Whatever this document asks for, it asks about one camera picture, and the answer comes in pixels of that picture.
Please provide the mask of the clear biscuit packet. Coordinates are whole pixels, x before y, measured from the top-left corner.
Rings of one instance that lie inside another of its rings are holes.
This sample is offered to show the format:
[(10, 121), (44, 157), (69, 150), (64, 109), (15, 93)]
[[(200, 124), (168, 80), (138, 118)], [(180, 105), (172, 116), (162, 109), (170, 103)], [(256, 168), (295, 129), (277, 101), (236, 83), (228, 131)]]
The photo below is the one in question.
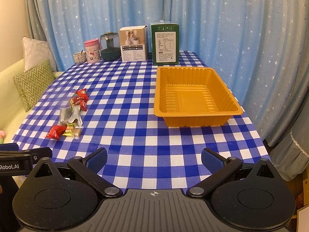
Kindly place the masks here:
[(82, 130), (83, 128), (81, 127), (76, 127), (73, 130), (73, 138), (74, 139), (80, 139), (81, 138), (81, 134), (82, 134)]

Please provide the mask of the yellow green candy packet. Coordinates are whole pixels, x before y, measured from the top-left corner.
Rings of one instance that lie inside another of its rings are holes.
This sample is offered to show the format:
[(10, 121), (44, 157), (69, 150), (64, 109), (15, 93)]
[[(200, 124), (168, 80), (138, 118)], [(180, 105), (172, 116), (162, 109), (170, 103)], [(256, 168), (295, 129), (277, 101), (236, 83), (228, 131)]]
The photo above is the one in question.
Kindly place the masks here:
[(66, 125), (66, 129), (65, 132), (63, 133), (63, 136), (73, 137), (75, 129), (76, 129), (76, 123), (68, 123)]

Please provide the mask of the white green snack pouch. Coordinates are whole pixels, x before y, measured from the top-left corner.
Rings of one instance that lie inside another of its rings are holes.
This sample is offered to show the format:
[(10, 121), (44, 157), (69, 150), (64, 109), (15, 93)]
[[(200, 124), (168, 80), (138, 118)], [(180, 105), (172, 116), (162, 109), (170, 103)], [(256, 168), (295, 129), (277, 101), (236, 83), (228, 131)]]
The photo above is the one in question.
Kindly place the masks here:
[(73, 105), (72, 106), (72, 114), (68, 120), (69, 124), (72, 123), (76, 123), (77, 127), (82, 127), (83, 126), (83, 122), (82, 122), (82, 118), (80, 115), (80, 105)]

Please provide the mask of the small red candy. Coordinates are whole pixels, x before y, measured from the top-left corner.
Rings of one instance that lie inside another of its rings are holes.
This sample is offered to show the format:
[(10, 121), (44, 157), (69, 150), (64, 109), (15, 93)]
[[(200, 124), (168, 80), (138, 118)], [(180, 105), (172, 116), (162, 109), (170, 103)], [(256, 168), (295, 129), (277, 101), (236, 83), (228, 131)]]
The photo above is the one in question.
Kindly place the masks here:
[(87, 105), (86, 105), (86, 102), (85, 101), (80, 101), (79, 102), (79, 105), (80, 105), (80, 109), (83, 110), (83, 111), (87, 111)]

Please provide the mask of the small red candy wrapper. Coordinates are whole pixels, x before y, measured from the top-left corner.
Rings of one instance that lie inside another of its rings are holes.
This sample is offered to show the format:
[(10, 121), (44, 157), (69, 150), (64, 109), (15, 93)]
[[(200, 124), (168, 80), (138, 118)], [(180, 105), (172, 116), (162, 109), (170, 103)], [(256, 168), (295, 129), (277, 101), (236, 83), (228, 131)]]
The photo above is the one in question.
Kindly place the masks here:
[(73, 97), (70, 99), (70, 104), (71, 105), (79, 105), (79, 98), (78, 97)]

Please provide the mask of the large red snack packet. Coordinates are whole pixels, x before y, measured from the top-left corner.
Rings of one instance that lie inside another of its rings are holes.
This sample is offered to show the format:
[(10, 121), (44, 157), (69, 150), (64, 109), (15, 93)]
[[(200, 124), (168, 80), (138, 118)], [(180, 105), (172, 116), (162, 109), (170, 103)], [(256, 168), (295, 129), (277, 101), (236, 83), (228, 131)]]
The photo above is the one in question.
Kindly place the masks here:
[(78, 97), (79, 98), (79, 102), (80, 101), (85, 101), (88, 102), (88, 95), (86, 94), (86, 89), (80, 89), (77, 90), (74, 97)]

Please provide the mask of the grey seaweed snack packet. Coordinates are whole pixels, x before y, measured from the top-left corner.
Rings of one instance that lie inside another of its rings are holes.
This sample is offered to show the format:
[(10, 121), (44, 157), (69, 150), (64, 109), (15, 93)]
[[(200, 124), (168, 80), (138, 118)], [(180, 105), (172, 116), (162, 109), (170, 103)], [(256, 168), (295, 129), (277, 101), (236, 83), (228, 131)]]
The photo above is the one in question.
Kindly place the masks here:
[(72, 107), (62, 108), (59, 112), (59, 124), (67, 124), (72, 116)]

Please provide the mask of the pale yellow sofa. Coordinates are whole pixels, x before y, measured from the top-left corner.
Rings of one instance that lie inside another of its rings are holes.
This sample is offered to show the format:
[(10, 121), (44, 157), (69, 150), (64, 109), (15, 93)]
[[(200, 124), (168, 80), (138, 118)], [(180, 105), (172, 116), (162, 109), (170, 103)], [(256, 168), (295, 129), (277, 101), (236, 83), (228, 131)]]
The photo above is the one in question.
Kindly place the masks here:
[(52, 82), (38, 103), (28, 112), (14, 84), (13, 77), (23, 74), (24, 61), (20, 60), (1, 72), (1, 140), (17, 143), (21, 149), (38, 148), (48, 130), (57, 120), (57, 108), (64, 95), (55, 89), (58, 82)]

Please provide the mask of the blue white checkered tablecloth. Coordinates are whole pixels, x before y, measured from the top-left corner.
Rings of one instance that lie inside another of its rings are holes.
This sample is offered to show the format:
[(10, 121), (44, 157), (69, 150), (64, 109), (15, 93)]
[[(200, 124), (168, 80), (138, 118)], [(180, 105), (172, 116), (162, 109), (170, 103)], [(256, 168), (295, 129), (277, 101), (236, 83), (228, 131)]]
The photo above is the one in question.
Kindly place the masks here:
[[(12, 141), (23, 150), (49, 147), (55, 162), (104, 147), (108, 160), (99, 175), (121, 189), (190, 188), (210, 175), (201, 162), (204, 148), (248, 163), (268, 157), (247, 114), (218, 127), (168, 127), (154, 114), (156, 76), (151, 60), (73, 65), (48, 87)], [(79, 89), (89, 98), (81, 137), (47, 138)]]

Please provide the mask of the grey lace trimmed cover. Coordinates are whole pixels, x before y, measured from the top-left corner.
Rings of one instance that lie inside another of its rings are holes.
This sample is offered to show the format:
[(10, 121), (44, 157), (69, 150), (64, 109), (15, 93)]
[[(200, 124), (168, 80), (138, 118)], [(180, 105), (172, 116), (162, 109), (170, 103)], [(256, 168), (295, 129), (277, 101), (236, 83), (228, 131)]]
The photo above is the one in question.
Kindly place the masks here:
[(293, 180), (308, 166), (308, 116), (299, 116), (281, 142), (271, 151), (270, 158), (285, 181)]

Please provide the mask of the orange plastic tray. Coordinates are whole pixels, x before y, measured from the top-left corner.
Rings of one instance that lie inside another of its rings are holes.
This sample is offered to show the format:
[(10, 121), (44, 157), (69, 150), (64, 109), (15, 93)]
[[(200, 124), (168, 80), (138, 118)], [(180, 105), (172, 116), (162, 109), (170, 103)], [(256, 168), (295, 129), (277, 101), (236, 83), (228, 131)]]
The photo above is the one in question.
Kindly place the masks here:
[(168, 127), (224, 125), (243, 108), (212, 68), (158, 67), (154, 114)]

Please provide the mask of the small patterned ceramic mug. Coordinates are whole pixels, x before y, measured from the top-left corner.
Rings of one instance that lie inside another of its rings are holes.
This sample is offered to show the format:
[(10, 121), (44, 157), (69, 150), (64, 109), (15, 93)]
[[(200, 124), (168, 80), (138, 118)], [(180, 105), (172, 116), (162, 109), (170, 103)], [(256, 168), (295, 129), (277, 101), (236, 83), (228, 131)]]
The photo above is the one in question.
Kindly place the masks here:
[(87, 59), (86, 59), (86, 52), (81, 50), (79, 52), (74, 53), (73, 54), (73, 59), (74, 59), (74, 62), (76, 64), (83, 64), (84, 62), (87, 61)]

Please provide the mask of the pink hello kitty cup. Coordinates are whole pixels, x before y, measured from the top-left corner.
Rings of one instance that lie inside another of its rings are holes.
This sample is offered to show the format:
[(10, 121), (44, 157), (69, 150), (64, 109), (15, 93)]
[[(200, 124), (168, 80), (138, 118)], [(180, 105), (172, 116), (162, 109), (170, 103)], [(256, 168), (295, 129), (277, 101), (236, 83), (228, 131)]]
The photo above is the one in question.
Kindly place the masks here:
[(86, 59), (88, 63), (99, 62), (101, 59), (100, 49), (99, 49), (99, 40), (91, 39), (84, 42)]

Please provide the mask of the white beige product box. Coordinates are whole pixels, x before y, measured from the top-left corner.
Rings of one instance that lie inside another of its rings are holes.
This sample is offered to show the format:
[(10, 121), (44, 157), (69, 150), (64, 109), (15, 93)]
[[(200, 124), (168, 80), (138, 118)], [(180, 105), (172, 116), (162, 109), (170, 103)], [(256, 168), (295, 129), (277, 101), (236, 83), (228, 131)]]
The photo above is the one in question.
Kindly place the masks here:
[(146, 25), (122, 27), (118, 34), (123, 62), (148, 59), (148, 27)]

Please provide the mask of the green carton box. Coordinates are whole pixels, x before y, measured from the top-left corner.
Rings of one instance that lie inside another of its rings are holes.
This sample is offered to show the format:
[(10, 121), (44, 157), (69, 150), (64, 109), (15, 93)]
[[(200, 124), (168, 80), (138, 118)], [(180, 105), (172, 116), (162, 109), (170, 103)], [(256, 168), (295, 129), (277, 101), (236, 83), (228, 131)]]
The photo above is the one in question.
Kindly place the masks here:
[(150, 23), (154, 65), (179, 63), (179, 24), (170, 21)]

